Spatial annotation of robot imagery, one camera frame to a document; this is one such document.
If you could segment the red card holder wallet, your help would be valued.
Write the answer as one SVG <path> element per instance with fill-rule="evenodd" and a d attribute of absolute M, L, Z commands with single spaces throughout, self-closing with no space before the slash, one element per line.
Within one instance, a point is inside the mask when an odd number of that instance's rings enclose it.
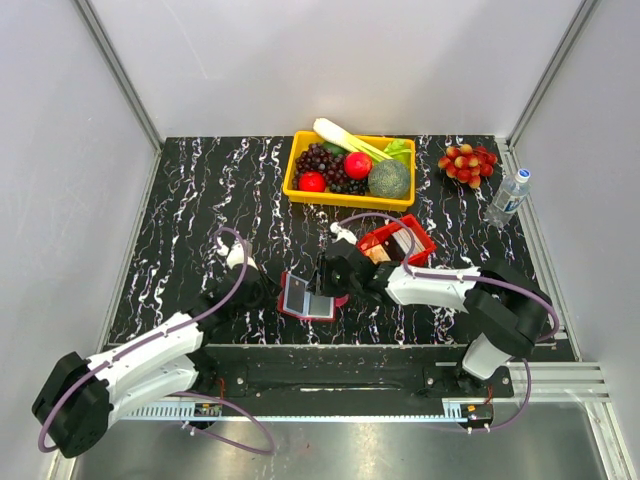
<path fill-rule="evenodd" d="M 277 309 L 286 316 L 301 321 L 333 322 L 336 311 L 349 301 L 349 296 L 325 297 L 307 290 L 309 282 L 285 272 L 281 276 L 281 293 Z"/>

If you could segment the black VIP credit card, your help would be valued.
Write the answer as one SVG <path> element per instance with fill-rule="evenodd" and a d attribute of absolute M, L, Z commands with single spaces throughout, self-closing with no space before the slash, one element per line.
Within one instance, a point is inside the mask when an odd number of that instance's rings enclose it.
<path fill-rule="evenodd" d="M 307 281 L 289 276 L 284 291 L 284 310 L 291 314 L 304 316 L 308 307 L 307 297 Z"/>

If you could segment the stack of credit cards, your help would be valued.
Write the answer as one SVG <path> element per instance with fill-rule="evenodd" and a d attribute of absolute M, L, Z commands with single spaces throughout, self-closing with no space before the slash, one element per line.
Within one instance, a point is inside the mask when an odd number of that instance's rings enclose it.
<path fill-rule="evenodd" d="M 362 239 L 361 250 L 374 263 L 401 262 L 409 255 L 411 266 L 421 267 L 427 263 L 432 245 L 423 242 L 414 230 L 398 225 L 386 225 Z"/>

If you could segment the red plastic card bin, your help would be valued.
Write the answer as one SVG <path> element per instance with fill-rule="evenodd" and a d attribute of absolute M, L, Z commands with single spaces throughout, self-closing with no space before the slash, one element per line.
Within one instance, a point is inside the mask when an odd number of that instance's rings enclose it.
<path fill-rule="evenodd" d="M 400 219 L 406 227 L 388 222 L 387 225 L 367 233 L 359 242 L 359 250 L 374 264 L 388 261 L 402 262 L 410 254 L 411 266 L 423 267 L 436 245 L 412 214 Z"/>

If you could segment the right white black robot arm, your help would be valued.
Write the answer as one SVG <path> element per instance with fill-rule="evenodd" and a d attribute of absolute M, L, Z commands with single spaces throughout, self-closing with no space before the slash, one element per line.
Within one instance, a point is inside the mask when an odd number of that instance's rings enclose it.
<path fill-rule="evenodd" d="M 314 292 L 469 315 L 479 333 L 454 373 L 457 388 L 466 395 L 480 394 L 507 361 L 529 358 L 554 317 L 549 297 L 507 263 L 458 270 L 414 267 L 406 260 L 374 263 L 352 232 L 338 224 L 332 229 L 335 239 L 317 258 Z"/>

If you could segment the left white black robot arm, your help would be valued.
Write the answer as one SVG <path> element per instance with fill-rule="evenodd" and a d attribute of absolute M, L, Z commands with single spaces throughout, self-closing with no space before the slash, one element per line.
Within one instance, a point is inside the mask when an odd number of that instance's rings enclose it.
<path fill-rule="evenodd" d="M 248 242 L 233 245 L 226 265 L 210 292 L 160 326 L 88 358 L 77 352 L 61 357 L 32 405 L 42 426 L 39 450 L 78 457 L 142 406 L 172 394 L 212 391 L 217 372 L 205 346 L 227 333 L 240 312 L 262 308 L 275 294 Z"/>

